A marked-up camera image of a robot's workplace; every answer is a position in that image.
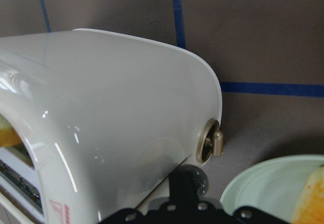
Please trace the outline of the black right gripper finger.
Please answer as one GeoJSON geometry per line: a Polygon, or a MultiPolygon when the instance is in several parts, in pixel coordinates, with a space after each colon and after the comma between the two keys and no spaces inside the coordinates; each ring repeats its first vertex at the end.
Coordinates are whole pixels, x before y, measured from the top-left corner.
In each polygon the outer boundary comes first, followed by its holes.
{"type": "Polygon", "coordinates": [[[197,204],[209,190],[203,170],[194,165],[181,165],[169,176],[169,200],[173,204],[197,204]]]}

